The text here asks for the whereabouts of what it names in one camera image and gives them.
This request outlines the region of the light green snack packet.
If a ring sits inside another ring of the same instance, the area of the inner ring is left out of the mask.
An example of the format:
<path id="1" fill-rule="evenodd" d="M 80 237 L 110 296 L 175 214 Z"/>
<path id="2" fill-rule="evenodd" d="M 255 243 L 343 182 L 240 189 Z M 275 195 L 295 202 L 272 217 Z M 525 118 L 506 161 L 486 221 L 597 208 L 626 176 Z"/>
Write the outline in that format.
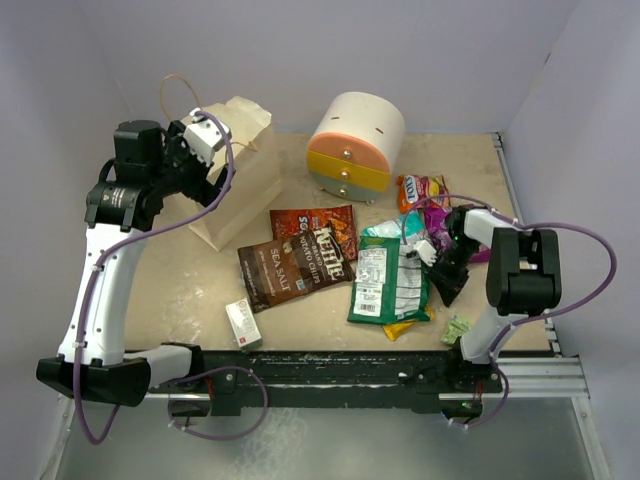
<path id="1" fill-rule="evenodd" d="M 473 323 L 471 321 L 454 315 L 448 320 L 440 341 L 445 345 L 453 346 L 472 327 Z"/>

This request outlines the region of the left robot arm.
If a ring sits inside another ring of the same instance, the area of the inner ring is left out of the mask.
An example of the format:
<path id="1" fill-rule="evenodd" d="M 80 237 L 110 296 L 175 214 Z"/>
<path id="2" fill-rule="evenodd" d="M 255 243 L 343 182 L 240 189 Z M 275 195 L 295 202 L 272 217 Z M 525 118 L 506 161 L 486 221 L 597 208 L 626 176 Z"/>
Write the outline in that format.
<path id="1" fill-rule="evenodd" d="M 234 171 L 217 152 L 229 153 L 231 129 L 195 110 L 188 121 L 163 128 L 152 120 L 121 123 L 114 156 L 86 197 L 86 256 L 72 319 L 57 354 L 38 362 L 36 377 L 69 398 L 134 407 L 147 391 L 171 380 L 184 392 L 202 387 L 202 353 L 168 343 L 128 354 L 124 327 L 135 272 L 154 219 L 166 198 L 182 194 L 206 211 L 228 192 Z"/>

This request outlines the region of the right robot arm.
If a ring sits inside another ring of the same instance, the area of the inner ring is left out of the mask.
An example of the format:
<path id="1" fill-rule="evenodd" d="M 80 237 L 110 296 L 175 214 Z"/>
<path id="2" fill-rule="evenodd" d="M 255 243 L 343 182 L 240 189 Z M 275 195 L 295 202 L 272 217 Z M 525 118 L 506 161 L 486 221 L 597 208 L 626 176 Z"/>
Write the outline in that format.
<path id="1" fill-rule="evenodd" d="M 397 220 L 364 230 L 350 266 L 335 226 L 274 237 L 238 249 L 247 297 L 228 306 L 240 316 L 259 313 L 318 290 L 353 284 L 350 323 L 395 327 L 429 320 L 429 290 L 444 306 L 458 298 L 479 251 L 489 255 L 488 306 L 457 339 L 462 357 L 445 366 L 446 383 L 467 391 L 480 379 L 515 329 L 555 307 L 562 284 L 558 237 L 548 228 L 524 227 L 470 197 L 448 204 L 446 190 L 407 190 Z"/>

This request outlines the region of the yellow snack packet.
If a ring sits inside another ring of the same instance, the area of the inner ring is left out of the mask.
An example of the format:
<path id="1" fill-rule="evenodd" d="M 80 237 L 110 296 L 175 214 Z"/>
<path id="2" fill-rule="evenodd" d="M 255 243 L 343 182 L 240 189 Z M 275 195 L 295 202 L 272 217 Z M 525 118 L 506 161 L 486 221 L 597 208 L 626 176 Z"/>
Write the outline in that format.
<path id="1" fill-rule="evenodd" d="M 426 306 L 423 310 L 419 312 L 417 318 L 406 319 L 402 321 L 398 321 L 389 325 L 383 325 L 382 330 L 385 333 L 386 337 L 395 342 L 399 337 L 405 334 L 413 325 L 417 323 L 430 322 L 435 318 L 434 310 Z"/>

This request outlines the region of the white paper bag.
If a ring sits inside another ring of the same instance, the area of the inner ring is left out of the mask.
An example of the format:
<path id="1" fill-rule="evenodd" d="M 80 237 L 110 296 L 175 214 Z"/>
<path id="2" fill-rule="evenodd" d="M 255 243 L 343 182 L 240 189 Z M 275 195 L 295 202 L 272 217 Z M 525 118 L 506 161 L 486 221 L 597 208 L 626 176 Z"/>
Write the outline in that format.
<path id="1" fill-rule="evenodd" d="M 205 110 L 231 129 L 235 175 L 230 192 L 213 212 L 188 228 L 209 246 L 223 250 L 283 191 L 272 114 L 234 96 Z"/>

